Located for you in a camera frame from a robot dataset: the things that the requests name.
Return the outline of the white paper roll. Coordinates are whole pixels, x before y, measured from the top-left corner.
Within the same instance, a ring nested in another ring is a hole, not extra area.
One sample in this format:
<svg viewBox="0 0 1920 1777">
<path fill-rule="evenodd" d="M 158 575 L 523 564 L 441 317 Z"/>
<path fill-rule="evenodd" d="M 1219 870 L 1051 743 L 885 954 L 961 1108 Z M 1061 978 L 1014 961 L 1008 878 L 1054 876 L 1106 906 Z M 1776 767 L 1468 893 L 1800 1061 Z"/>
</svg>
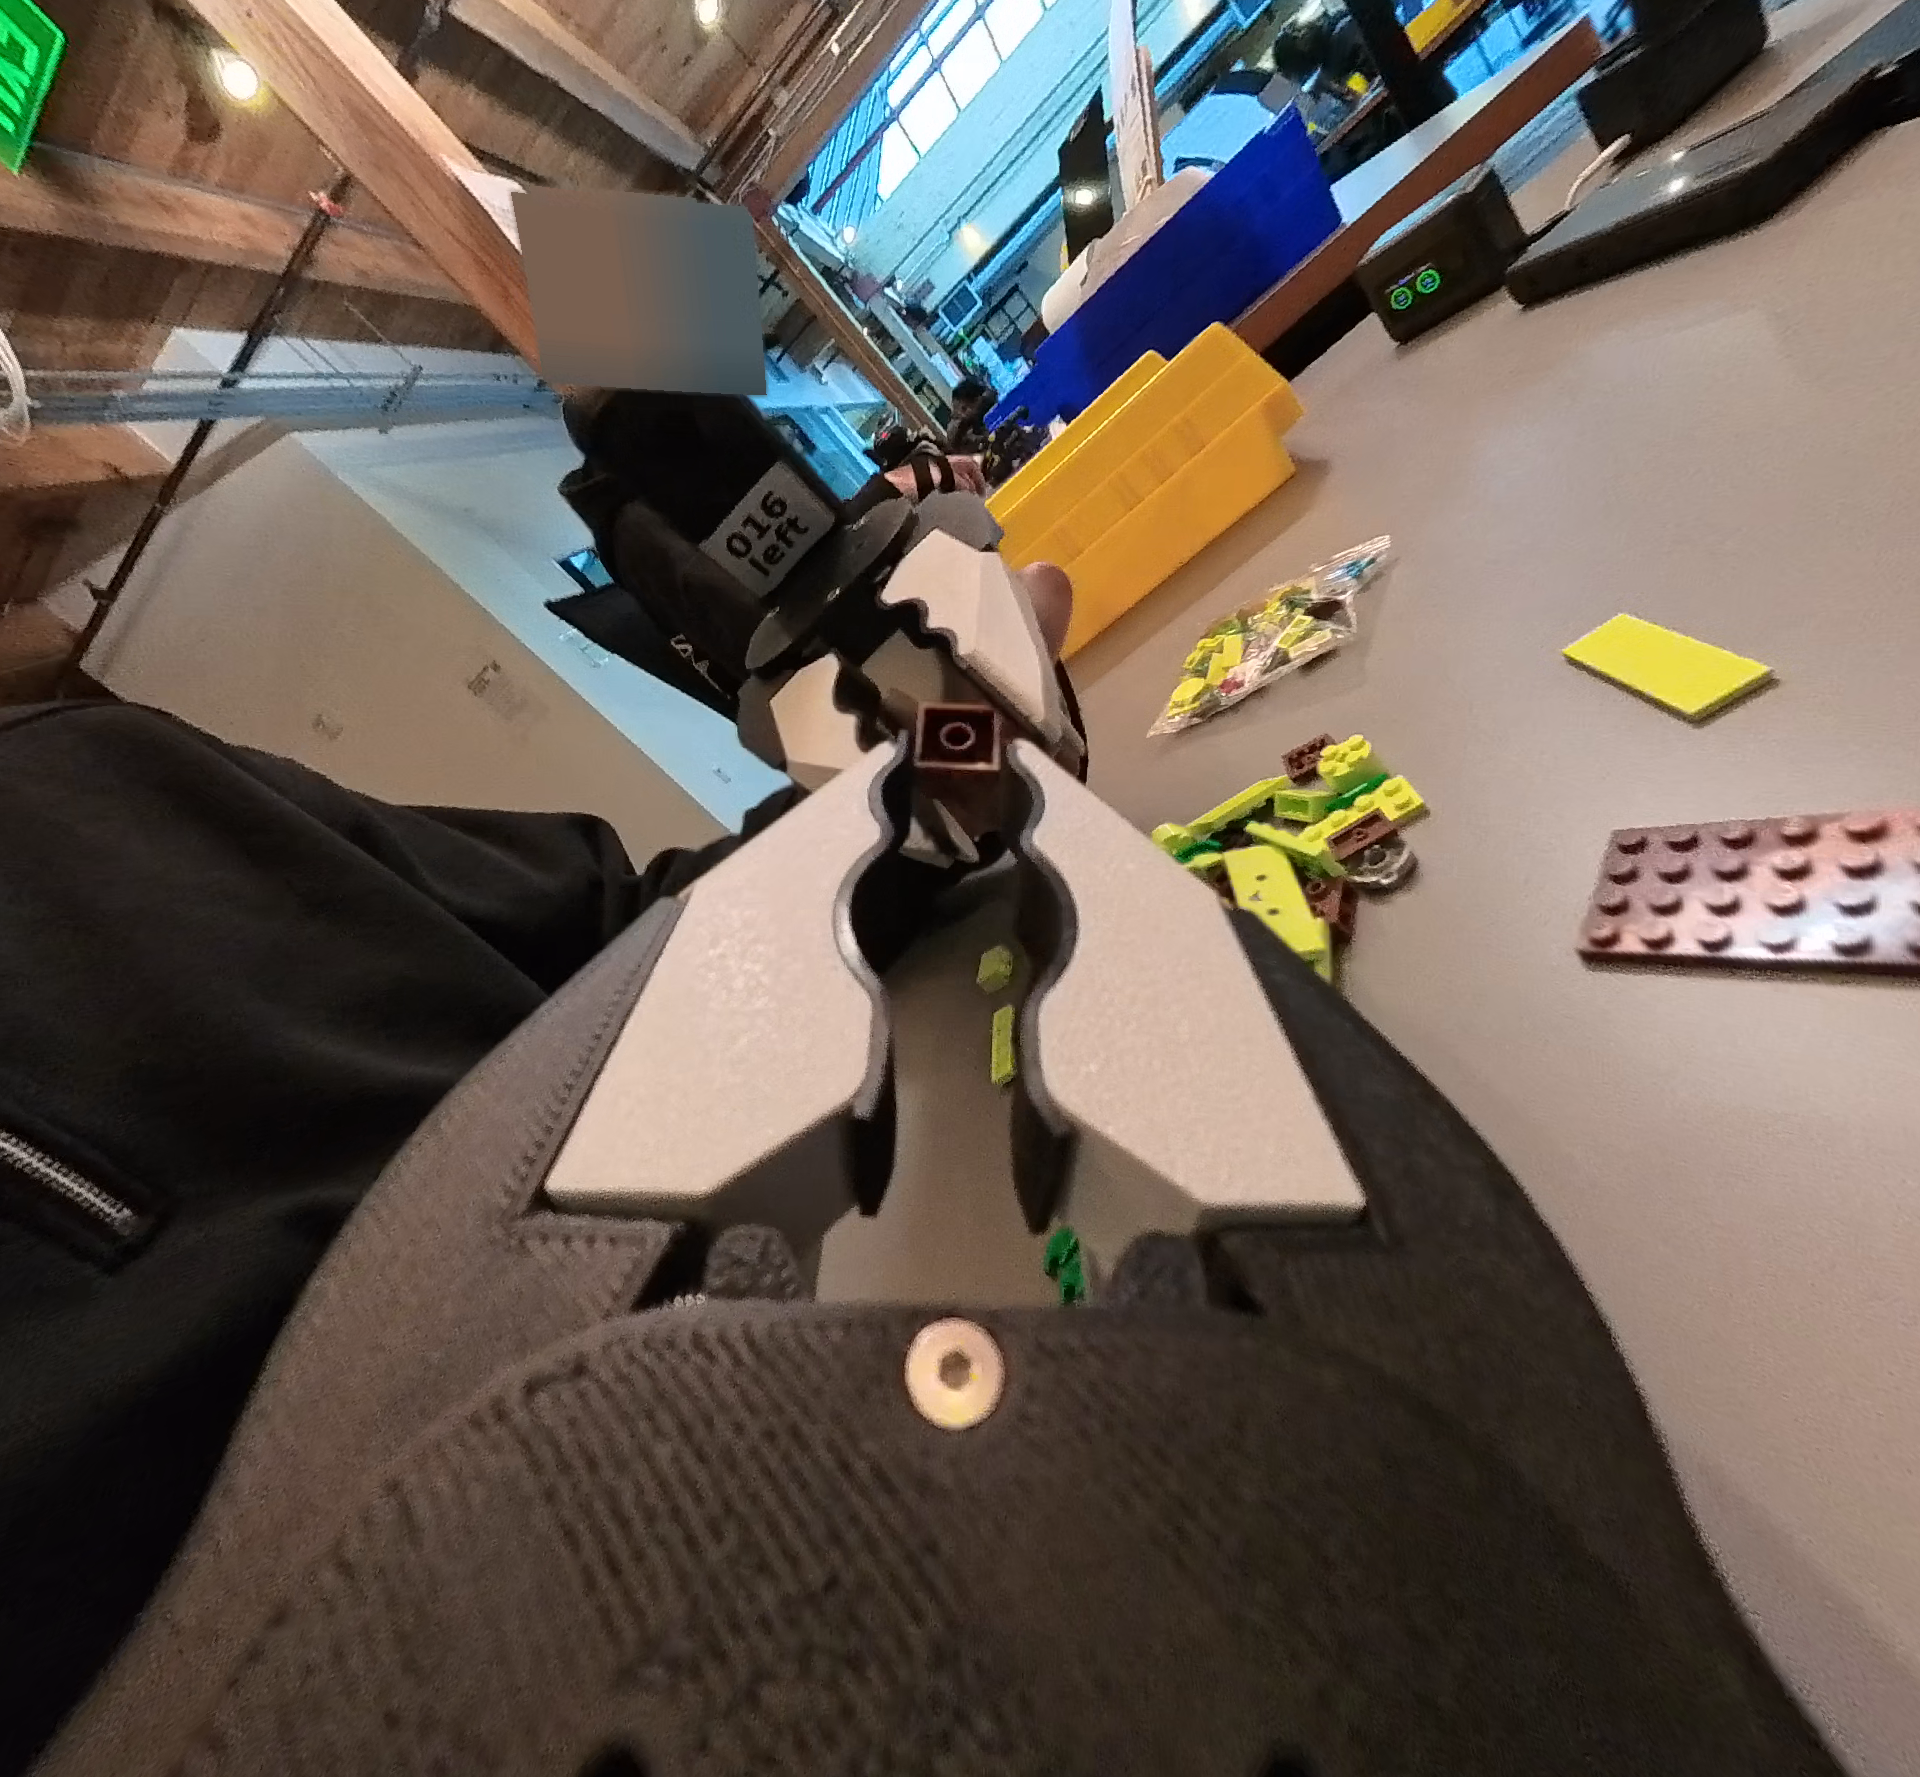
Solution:
<svg viewBox="0 0 1920 1777">
<path fill-rule="evenodd" d="M 1207 184 L 1215 172 L 1206 166 L 1178 170 L 1151 185 L 1140 203 L 1128 207 L 1115 224 L 1094 238 L 1080 254 L 1069 260 L 1061 275 L 1043 292 L 1041 326 L 1055 333 L 1094 294 L 1103 282 L 1121 269 L 1137 249 L 1151 242 L 1165 223 L 1187 207 L 1187 201 Z"/>
</svg>

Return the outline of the black tilted board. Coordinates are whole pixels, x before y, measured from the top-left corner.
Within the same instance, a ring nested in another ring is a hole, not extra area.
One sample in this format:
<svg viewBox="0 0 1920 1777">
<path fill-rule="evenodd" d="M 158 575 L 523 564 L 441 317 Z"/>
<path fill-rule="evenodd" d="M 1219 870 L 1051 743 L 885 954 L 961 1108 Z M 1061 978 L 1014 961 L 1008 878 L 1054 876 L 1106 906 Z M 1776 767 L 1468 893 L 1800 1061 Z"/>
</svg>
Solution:
<svg viewBox="0 0 1920 1777">
<path fill-rule="evenodd" d="M 1087 228 L 1090 234 L 1100 234 L 1100 228 L 1114 223 L 1106 132 L 1100 92 L 1094 90 L 1058 156 L 1064 223 L 1075 233 Z"/>
</svg>

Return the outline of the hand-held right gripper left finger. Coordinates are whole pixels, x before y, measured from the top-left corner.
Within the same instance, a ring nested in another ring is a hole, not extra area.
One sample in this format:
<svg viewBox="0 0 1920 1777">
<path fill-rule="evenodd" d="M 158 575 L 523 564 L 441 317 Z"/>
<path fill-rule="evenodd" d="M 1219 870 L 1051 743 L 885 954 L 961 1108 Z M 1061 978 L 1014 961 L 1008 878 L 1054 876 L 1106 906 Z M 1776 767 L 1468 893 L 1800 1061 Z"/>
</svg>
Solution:
<svg viewBox="0 0 1920 1777">
<path fill-rule="evenodd" d="M 885 978 L 918 931 L 899 743 L 861 752 L 667 905 L 539 1185 L 566 1216 L 780 1236 L 806 1299 L 897 1156 Z"/>
</svg>

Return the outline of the white printed banner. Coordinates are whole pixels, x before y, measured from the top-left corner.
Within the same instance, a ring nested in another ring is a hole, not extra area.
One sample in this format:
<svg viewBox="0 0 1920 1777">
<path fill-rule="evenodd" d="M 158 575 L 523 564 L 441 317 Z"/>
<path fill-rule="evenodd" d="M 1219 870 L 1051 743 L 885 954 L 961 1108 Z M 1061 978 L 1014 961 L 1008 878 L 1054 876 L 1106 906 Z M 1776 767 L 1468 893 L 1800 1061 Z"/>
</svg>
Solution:
<svg viewBox="0 0 1920 1777">
<path fill-rule="evenodd" d="M 1137 39 L 1137 0 L 1106 0 L 1105 93 L 1121 219 L 1165 182 L 1155 60 Z"/>
</svg>

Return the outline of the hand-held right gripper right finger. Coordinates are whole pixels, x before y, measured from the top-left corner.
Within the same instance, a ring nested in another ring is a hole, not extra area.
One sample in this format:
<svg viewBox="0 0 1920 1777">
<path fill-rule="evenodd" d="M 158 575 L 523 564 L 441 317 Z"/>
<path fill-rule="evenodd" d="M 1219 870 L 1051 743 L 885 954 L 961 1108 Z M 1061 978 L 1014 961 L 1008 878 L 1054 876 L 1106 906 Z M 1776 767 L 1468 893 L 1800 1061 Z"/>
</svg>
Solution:
<svg viewBox="0 0 1920 1777">
<path fill-rule="evenodd" d="M 1115 1271 L 1142 1236 L 1357 1223 L 1359 1172 L 1233 914 L 1033 740 L 1004 771 L 1028 1230 Z"/>
</svg>

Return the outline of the blue storage bin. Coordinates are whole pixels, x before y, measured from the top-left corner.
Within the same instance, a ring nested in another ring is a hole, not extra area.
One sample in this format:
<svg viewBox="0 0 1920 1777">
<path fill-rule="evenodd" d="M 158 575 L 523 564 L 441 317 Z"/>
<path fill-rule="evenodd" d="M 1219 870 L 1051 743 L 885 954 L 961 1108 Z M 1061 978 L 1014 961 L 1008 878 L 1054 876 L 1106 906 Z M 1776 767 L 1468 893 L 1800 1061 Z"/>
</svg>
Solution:
<svg viewBox="0 0 1920 1777">
<path fill-rule="evenodd" d="M 1296 106 L 1249 141 L 1039 346 L 1033 373 L 1077 408 L 1145 351 L 1233 322 L 1343 226 Z"/>
<path fill-rule="evenodd" d="M 1087 402 L 1085 373 L 1075 356 L 1041 346 L 1021 378 L 985 416 L 989 431 L 1008 421 L 1047 429 L 1069 424 Z"/>
</svg>

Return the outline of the lime flat tile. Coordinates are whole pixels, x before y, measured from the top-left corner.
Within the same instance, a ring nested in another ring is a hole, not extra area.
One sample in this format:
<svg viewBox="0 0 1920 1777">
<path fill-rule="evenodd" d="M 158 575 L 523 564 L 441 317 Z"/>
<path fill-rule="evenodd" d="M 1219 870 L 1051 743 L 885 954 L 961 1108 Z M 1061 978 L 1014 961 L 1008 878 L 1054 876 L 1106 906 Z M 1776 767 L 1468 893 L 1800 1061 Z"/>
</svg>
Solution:
<svg viewBox="0 0 1920 1777">
<path fill-rule="evenodd" d="M 1617 612 L 1568 643 L 1562 658 L 1692 724 L 1776 681 L 1773 667 L 1758 658 L 1630 612 Z"/>
</svg>

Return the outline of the black ribbed power brick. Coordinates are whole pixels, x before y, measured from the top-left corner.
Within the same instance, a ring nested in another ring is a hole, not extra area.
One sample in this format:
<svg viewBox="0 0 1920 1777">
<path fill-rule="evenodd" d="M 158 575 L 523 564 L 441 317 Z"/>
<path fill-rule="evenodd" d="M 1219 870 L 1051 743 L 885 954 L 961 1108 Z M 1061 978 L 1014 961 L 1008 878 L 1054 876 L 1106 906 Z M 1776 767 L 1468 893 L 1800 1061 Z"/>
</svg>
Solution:
<svg viewBox="0 0 1920 1777">
<path fill-rule="evenodd" d="M 1504 290 L 1533 306 L 1756 228 L 1915 111 L 1915 43 L 1862 37 L 1765 111 L 1596 185 L 1510 263 Z"/>
</svg>

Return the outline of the stacked yellow storage bins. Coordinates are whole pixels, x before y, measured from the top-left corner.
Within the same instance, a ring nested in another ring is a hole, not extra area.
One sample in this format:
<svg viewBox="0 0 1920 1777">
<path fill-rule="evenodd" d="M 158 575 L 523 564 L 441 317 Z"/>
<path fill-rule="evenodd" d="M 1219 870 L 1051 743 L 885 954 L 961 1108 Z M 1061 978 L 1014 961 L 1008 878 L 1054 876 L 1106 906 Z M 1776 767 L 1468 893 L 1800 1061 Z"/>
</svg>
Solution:
<svg viewBox="0 0 1920 1777">
<path fill-rule="evenodd" d="M 1129 363 L 989 498 L 1010 567 L 1069 575 L 1061 657 L 1292 481 L 1300 418 L 1292 382 L 1232 326 L 1209 322 L 1177 353 Z"/>
</svg>

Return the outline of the dark brown square brick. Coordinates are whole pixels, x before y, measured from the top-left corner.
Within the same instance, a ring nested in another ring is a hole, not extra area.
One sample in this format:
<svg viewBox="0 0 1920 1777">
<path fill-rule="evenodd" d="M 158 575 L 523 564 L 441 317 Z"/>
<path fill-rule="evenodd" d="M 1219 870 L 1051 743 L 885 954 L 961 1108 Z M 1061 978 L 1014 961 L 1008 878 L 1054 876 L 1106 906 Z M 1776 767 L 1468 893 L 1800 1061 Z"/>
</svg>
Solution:
<svg viewBox="0 0 1920 1777">
<path fill-rule="evenodd" d="M 971 842 L 1002 821 L 1002 731 L 987 702 L 929 702 L 916 708 L 913 765 L 916 793 Z"/>
</svg>

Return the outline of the green exit sign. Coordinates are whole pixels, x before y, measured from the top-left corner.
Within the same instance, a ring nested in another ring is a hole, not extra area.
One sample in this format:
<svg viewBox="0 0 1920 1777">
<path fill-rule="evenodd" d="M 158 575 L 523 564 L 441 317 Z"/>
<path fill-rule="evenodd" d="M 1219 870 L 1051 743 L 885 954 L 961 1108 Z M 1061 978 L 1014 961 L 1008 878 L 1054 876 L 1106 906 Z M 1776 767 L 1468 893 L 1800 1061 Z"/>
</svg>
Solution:
<svg viewBox="0 0 1920 1777">
<path fill-rule="evenodd" d="M 1 0 L 1 167 L 17 174 L 66 53 L 66 34 L 35 0 Z"/>
</svg>

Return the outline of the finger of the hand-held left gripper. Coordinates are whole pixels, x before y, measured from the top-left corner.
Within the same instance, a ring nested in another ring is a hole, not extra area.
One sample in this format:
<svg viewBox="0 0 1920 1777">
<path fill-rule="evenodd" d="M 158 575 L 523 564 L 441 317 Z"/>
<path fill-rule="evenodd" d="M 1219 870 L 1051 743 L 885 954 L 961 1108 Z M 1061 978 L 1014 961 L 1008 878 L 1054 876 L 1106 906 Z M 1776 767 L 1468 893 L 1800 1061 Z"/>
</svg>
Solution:
<svg viewBox="0 0 1920 1777">
<path fill-rule="evenodd" d="M 737 698 L 741 743 L 792 784 L 826 784 L 866 750 L 889 747 L 914 716 L 914 696 L 875 683 L 835 650 L 752 675 Z"/>
<path fill-rule="evenodd" d="M 1069 705 L 1028 588 L 998 550 L 930 530 L 894 564 L 879 603 L 904 609 L 951 665 L 1046 749 L 1069 749 Z"/>
</svg>

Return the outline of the black printed cloth panel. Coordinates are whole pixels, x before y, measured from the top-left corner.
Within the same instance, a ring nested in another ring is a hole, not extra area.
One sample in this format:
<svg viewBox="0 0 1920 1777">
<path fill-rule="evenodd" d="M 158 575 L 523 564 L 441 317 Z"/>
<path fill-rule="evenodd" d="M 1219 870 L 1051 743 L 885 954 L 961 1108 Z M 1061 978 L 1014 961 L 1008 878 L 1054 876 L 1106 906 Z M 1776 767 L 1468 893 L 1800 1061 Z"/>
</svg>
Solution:
<svg viewBox="0 0 1920 1777">
<path fill-rule="evenodd" d="M 601 650 L 728 720 L 737 718 L 737 686 L 686 635 L 658 628 L 627 590 L 576 590 L 547 599 L 542 607 Z"/>
</svg>

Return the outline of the black charger with green display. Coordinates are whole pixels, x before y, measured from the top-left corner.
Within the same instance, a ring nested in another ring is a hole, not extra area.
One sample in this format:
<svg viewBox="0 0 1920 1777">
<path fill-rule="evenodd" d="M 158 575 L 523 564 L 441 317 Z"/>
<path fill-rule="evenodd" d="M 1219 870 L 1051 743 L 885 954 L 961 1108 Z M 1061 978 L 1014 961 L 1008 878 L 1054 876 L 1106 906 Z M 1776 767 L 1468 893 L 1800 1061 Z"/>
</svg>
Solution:
<svg viewBox="0 0 1920 1777">
<path fill-rule="evenodd" d="M 1388 228 L 1354 282 L 1388 339 L 1410 346 L 1496 292 L 1524 247 L 1507 185 L 1481 163 Z"/>
</svg>

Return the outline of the small sealed bag of pieces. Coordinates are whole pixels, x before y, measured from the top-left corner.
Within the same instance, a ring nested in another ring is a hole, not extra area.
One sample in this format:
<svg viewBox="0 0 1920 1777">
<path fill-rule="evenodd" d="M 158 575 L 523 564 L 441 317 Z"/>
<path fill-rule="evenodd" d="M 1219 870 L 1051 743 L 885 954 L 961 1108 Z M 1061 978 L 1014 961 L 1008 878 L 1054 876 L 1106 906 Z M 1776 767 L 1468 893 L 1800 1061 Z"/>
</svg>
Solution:
<svg viewBox="0 0 1920 1777">
<path fill-rule="evenodd" d="M 1148 737 L 1183 735 L 1340 650 L 1357 636 L 1359 598 L 1392 559 L 1392 536 L 1374 536 L 1207 624 Z"/>
</svg>

